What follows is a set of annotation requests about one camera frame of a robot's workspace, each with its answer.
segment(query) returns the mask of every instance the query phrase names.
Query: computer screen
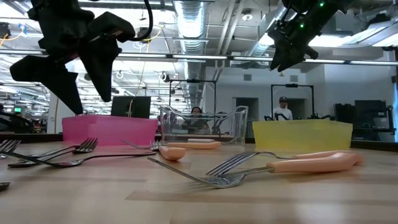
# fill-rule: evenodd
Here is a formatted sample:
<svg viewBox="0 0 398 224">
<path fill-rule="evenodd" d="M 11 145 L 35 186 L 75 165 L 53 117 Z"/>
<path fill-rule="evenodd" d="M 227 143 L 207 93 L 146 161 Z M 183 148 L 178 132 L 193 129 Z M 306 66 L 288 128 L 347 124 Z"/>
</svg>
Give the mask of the computer screen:
<svg viewBox="0 0 398 224">
<path fill-rule="evenodd" d="M 130 103 L 133 118 L 149 118 L 150 96 L 114 96 L 112 101 L 112 116 L 128 116 Z"/>
<path fill-rule="evenodd" d="M 385 100 L 356 100 L 355 110 L 357 119 L 361 118 L 386 118 Z"/>
</svg>

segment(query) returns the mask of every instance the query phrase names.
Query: pink container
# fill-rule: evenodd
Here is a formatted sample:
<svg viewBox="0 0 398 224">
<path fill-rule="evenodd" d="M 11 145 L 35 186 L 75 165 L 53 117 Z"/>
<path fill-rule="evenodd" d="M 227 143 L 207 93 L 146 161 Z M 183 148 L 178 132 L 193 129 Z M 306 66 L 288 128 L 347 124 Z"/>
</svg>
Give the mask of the pink container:
<svg viewBox="0 0 398 224">
<path fill-rule="evenodd" d="M 62 128 L 63 140 L 74 144 L 80 144 L 86 138 L 98 138 L 99 146 L 125 144 L 121 140 L 147 146 L 155 139 L 157 120 L 85 115 L 63 118 Z"/>
</svg>

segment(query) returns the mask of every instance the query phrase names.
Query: yellow plastic bin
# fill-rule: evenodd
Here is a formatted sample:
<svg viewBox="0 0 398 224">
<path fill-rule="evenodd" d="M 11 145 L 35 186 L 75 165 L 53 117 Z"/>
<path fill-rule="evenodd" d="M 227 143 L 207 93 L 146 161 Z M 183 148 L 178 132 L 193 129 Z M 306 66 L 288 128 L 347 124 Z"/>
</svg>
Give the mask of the yellow plastic bin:
<svg viewBox="0 0 398 224">
<path fill-rule="evenodd" d="M 320 152 L 349 149 L 353 125 L 323 119 L 256 121 L 253 131 L 257 148 Z"/>
</svg>

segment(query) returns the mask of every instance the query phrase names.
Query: clear plastic container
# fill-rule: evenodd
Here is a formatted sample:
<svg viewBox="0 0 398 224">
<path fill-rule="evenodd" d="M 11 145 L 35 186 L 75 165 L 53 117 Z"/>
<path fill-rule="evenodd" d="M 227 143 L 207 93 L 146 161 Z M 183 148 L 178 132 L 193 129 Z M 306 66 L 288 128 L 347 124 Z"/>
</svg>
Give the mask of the clear plastic container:
<svg viewBox="0 0 398 224">
<path fill-rule="evenodd" d="M 256 121 L 253 130 L 256 146 L 263 149 L 320 152 L 349 149 L 353 125 L 324 119 Z"/>
<path fill-rule="evenodd" d="M 171 106 L 160 107 L 163 142 L 188 139 L 214 139 L 223 144 L 243 145 L 248 107 L 239 106 L 230 113 L 182 113 Z"/>
</svg>

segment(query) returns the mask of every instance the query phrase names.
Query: table surface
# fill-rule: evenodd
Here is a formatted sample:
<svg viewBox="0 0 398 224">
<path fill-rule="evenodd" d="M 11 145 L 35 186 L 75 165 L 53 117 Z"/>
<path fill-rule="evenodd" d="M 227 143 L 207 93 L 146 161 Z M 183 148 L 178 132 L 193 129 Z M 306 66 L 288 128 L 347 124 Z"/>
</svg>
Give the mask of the table surface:
<svg viewBox="0 0 398 224">
<path fill-rule="evenodd" d="M 23 144 L 22 154 L 60 148 L 61 142 Z M 168 162 L 193 175 L 254 146 L 189 150 Z M 94 154 L 144 152 L 129 146 L 99 147 Z M 101 158 L 80 167 L 7 169 L 0 160 L 1 223 L 398 223 L 398 154 L 356 150 L 363 166 L 328 174 L 253 174 L 240 186 L 212 189 L 139 158 Z M 66 155 L 69 161 L 87 155 Z M 239 169 L 275 161 L 257 156 Z"/>
</svg>

